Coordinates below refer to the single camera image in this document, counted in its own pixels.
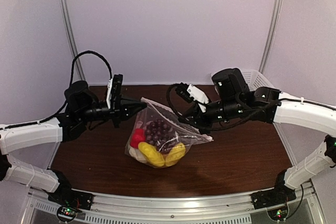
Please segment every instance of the plastic bag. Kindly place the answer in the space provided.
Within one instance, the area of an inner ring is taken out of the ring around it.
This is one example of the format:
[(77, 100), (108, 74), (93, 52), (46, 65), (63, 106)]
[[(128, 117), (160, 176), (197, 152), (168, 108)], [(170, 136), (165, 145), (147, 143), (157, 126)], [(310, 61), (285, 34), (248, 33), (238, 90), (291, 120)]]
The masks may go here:
[(155, 168), (175, 165), (193, 144), (213, 141), (198, 129), (180, 123), (173, 111), (162, 104), (142, 98), (147, 108), (137, 114), (125, 153)]

